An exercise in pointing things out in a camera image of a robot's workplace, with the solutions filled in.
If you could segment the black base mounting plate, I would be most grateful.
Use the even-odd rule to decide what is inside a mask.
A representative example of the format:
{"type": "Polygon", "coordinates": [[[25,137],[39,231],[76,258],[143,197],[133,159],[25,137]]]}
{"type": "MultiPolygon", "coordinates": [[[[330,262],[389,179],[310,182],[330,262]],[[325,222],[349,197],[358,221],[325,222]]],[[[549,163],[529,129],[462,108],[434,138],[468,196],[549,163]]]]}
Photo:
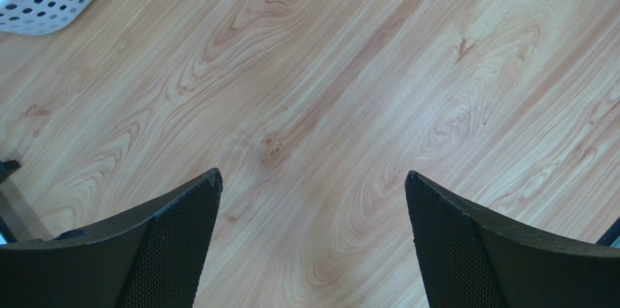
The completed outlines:
{"type": "Polygon", "coordinates": [[[597,241],[598,245],[604,245],[612,248],[620,248],[620,218],[611,225],[611,227],[597,241]]]}

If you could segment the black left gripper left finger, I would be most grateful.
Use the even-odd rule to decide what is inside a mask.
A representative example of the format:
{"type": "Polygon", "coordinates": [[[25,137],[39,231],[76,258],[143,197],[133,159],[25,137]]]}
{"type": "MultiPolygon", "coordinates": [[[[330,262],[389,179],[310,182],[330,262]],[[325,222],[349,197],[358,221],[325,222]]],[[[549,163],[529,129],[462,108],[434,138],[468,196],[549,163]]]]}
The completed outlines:
{"type": "Polygon", "coordinates": [[[218,216],[216,168],[51,240],[1,247],[3,307],[191,307],[218,216]]]}

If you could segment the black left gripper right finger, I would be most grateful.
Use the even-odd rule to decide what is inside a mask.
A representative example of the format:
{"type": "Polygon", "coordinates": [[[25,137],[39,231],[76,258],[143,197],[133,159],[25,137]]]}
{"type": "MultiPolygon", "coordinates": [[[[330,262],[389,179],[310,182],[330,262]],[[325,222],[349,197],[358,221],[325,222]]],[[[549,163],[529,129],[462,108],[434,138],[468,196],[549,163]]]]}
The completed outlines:
{"type": "Polygon", "coordinates": [[[405,181],[430,307],[617,307],[619,250],[526,225],[416,171],[405,181]]]}

